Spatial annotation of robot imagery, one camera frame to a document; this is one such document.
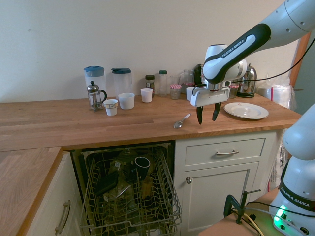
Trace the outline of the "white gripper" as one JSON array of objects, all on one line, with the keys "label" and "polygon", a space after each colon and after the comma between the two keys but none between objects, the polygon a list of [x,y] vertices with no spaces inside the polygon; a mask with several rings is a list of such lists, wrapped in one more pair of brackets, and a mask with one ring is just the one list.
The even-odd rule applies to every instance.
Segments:
[{"label": "white gripper", "polygon": [[221,109],[221,102],[225,102],[229,98],[229,87],[224,87],[219,91],[210,91],[204,87],[195,87],[192,91],[190,104],[196,108],[198,123],[202,124],[203,106],[215,104],[212,115],[212,121],[215,121]]}]

